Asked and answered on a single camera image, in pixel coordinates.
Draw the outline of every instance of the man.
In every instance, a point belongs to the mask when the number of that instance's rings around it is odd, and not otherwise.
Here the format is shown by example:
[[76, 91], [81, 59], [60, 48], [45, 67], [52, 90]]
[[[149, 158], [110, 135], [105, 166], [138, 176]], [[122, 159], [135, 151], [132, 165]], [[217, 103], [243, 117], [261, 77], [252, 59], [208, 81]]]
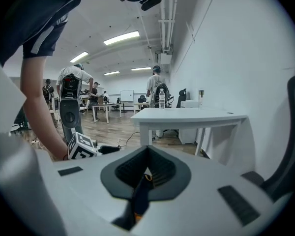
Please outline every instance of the man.
[[[147, 97], [150, 97], [150, 107], [154, 108], [155, 107], [155, 102], [154, 102], [154, 94], [155, 94], [155, 90], [157, 88], [157, 86], [160, 83], [165, 83], [165, 78], [163, 78], [163, 76], [160, 76], [161, 73], [161, 68], [156, 65], [153, 68], [153, 76], [149, 77], [148, 81], [147, 81]], [[155, 136], [157, 135], [157, 137], [161, 138], [163, 136], [163, 131], [162, 130], [157, 130], [156, 133], [153, 130], [152, 131], [152, 139], [155, 140]]]
[[[89, 100], [87, 103], [87, 109], [89, 109], [89, 106], [93, 107], [93, 105], [97, 105], [98, 104], [98, 93], [97, 93], [97, 87], [98, 87], [99, 83], [98, 82], [94, 82], [94, 85], [92, 87], [92, 89], [90, 90], [89, 93]], [[95, 121], [99, 121], [99, 118], [97, 117], [97, 108], [95, 108]]]
[[[46, 100], [46, 103], [47, 103], [47, 106], [49, 108], [49, 110], [52, 110], [53, 109], [53, 104], [52, 104], [52, 98], [54, 98], [54, 87], [52, 87], [50, 85], [50, 79], [47, 79], [46, 82], [45, 82], [45, 86], [43, 87], [43, 95], [44, 95], [44, 98]], [[59, 128], [57, 122], [56, 122], [56, 118], [55, 118], [55, 114], [52, 113], [51, 114], [51, 118], [53, 120], [53, 123], [54, 123], [54, 126], [55, 128]]]
[[106, 97], [107, 98], [107, 101], [109, 101], [109, 95], [107, 94], [106, 91], [104, 91], [104, 97]]
[[[94, 81], [93, 77], [84, 71], [82, 64], [76, 64], [76, 65], [65, 67], [60, 71], [60, 74], [58, 76], [57, 83], [56, 83], [57, 93], [59, 94], [60, 97], [61, 97], [61, 89], [62, 89], [61, 82], [64, 79], [64, 77], [69, 74], [74, 74], [74, 76], [76, 78], [79, 78], [82, 81], [89, 83], [89, 90], [92, 89], [92, 84]], [[79, 106], [80, 106], [82, 103], [81, 98], [78, 98], [78, 102], [79, 102]], [[67, 128], [63, 124], [62, 124], [62, 128], [63, 128], [64, 137], [65, 137], [67, 143], [69, 143], [73, 137], [71, 128]], [[76, 132], [83, 134], [82, 125], [81, 125], [81, 116], [80, 116], [80, 120], [79, 120], [78, 125], [75, 127], [75, 130], [76, 130]]]
[[53, 55], [56, 42], [68, 21], [68, 13], [80, 2], [81, 0], [2, 0], [0, 3], [0, 63], [4, 66], [18, 48], [23, 46], [20, 85], [26, 96], [23, 108], [37, 137], [59, 159], [67, 158], [67, 145], [54, 128], [46, 107], [41, 90], [43, 71], [47, 56]]

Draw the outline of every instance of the whiteboard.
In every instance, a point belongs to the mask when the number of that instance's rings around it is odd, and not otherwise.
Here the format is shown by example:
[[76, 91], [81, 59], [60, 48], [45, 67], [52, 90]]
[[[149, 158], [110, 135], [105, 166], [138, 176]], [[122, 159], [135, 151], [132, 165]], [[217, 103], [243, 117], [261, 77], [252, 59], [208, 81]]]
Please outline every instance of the whiteboard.
[[134, 90], [120, 91], [120, 101], [134, 101]]

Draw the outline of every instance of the fluorescent light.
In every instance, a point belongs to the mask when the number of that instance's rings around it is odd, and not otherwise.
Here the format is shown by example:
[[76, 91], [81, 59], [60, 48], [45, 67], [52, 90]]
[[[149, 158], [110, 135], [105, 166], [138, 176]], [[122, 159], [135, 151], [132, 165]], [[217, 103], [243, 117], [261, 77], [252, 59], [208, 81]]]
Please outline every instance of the fluorescent light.
[[150, 67], [142, 67], [142, 68], [133, 68], [132, 71], [138, 71], [138, 70], [149, 70]]
[[82, 52], [80, 55], [77, 55], [73, 60], [70, 60], [71, 63], [74, 63], [75, 61], [78, 61], [79, 59], [85, 57], [86, 55], [89, 55], [87, 52]]
[[111, 72], [111, 73], [105, 73], [104, 75], [111, 75], [111, 74], [115, 74], [115, 73], [119, 73], [119, 71]]
[[116, 42], [119, 42], [119, 41], [122, 41], [122, 40], [125, 40], [125, 39], [129, 39], [129, 38], [132, 38], [132, 37], [139, 37], [139, 32], [138, 31], [134, 31], [134, 32], [131, 32], [131, 33], [127, 33], [127, 34], [124, 34], [124, 35], [121, 35], [121, 36], [118, 36], [118, 37], [114, 37], [114, 38], [111, 38], [109, 40], [106, 40], [104, 41], [104, 44], [105, 45], [111, 45], [113, 43], [116, 43]]

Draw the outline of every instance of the white table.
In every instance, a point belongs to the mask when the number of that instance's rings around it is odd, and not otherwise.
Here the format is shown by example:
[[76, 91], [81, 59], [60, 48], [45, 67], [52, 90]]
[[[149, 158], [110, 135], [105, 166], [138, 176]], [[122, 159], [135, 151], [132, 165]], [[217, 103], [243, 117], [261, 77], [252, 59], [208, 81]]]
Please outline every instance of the white table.
[[228, 145], [230, 150], [238, 127], [247, 115], [199, 108], [145, 108], [131, 118], [140, 126], [140, 141], [143, 146], [152, 144], [152, 130], [202, 128], [202, 132], [198, 132], [195, 152], [195, 155], [200, 155], [206, 128], [234, 125]]
[[109, 117], [110, 117], [110, 113], [111, 111], [108, 110], [108, 107], [112, 107], [112, 106], [119, 106], [119, 113], [120, 113], [120, 117], [121, 117], [121, 103], [106, 103], [106, 104], [101, 104], [101, 105], [93, 105], [93, 117], [94, 117], [94, 122], [96, 122], [96, 117], [95, 117], [95, 108], [104, 108], [105, 112], [106, 112], [106, 122], [107, 124], [109, 123]]
[[141, 111], [142, 106], [147, 106], [149, 108], [149, 102], [134, 103], [133, 115], [136, 114], [136, 106], [139, 106], [139, 110]]
[[[140, 222], [130, 233], [137, 236], [257, 235], [267, 225], [275, 204], [259, 187], [231, 169], [202, 157], [194, 157], [168, 148], [161, 149], [186, 163], [191, 171], [187, 188], [173, 200], [150, 202]], [[78, 173], [61, 178], [88, 208], [104, 221], [112, 222], [124, 213], [126, 200], [112, 197], [103, 186], [101, 170], [108, 164], [130, 154], [137, 148], [96, 158], [55, 162], [56, 170], [81, 167]], [[232, 186], [259, 214], [256, 220], [242, 226], [234, 212], [217, 191]]]

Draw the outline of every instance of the cable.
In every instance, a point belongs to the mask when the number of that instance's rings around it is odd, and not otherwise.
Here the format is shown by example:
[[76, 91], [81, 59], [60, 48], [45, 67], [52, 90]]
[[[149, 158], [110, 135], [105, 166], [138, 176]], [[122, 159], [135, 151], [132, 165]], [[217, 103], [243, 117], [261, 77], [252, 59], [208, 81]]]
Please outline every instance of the cable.
[[126, 147], [127, 146], [127, 143], [128, 143], [128, 141], [130, 140], [130, 138], [134, 135], [134, 134], [139, 134], [140, 132], [135, 132], [135, 133], [133, 133], [130, 137], [129, 137], [129, 139], [126, 141], [126, 144], [125, 145], [123, 145], [123, 146], [120, 146], [120, 147]]

